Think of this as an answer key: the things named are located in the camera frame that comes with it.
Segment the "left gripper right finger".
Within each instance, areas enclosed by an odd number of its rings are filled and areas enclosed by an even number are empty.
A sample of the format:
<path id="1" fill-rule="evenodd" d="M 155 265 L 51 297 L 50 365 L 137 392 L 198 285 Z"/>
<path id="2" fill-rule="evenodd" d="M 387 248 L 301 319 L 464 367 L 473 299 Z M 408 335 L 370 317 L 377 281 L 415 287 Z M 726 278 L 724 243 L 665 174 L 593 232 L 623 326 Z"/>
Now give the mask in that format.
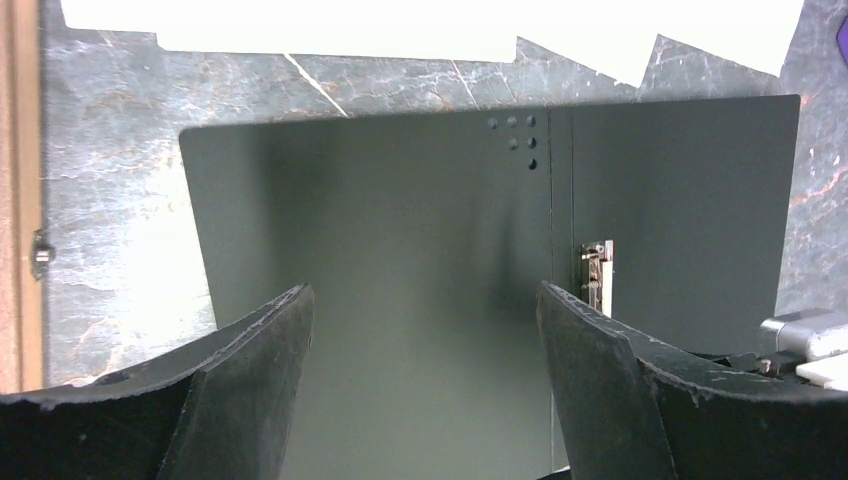
<path id="1" fill-rule="evenodd" d="M 537 324 L 574 479 L 843 479 L 843 392 L 733 369 L 543 282 Z"/>

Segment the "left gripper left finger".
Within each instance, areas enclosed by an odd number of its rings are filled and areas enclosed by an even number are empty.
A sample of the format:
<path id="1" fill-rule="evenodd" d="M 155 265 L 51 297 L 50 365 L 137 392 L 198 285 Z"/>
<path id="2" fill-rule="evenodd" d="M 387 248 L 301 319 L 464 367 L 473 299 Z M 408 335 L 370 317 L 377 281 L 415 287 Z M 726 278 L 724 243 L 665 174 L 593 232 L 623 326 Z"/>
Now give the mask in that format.
<path id="1" fill-rule="evenodd" d="M 1 398 L 5 479 L 277 479 L 310 350 L 298 285 L 211 334 L 84 386 Z"/>

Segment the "teal folder black inside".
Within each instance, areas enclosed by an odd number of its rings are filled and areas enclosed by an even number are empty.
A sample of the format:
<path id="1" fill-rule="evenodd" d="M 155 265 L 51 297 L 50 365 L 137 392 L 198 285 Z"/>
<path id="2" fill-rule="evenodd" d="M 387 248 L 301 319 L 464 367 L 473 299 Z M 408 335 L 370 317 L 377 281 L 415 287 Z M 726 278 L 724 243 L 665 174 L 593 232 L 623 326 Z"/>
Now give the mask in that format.
<path id="1" fill-rule="evenodd" d="M 614 244 L 613 315 L 737 353 L 774 313 L 798 95 L 188 128 L 215 318 L 316 296 L 286 479 L 532 479 L 565 461 L 536 323 Z"/>

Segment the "printed paper sheet top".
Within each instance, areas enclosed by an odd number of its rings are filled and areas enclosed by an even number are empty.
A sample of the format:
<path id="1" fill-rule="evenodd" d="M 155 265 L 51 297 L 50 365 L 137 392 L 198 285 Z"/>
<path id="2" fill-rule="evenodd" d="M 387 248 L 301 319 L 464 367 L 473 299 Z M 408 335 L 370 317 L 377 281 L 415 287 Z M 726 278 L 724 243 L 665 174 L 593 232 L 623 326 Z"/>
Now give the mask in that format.
<path id="1" fill-rule="evenodd" d="M 532 1 L 518 37 L 630 86 L 641 85 L 663 36 L 773 76 L 800 1 Z"/>

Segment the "white paper sheet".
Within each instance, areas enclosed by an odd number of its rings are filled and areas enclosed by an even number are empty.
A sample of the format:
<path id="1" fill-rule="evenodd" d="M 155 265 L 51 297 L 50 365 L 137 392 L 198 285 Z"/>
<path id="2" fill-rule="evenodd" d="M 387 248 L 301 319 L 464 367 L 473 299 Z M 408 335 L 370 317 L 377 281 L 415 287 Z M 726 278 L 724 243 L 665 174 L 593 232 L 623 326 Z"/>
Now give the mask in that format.
<path id="1" fill-rule="evenodd" d="M 166 51 L 509 63 L 501 27 L 408 18 L 409 1 L 63 1 L 67 27 L 151 33 Z"/>

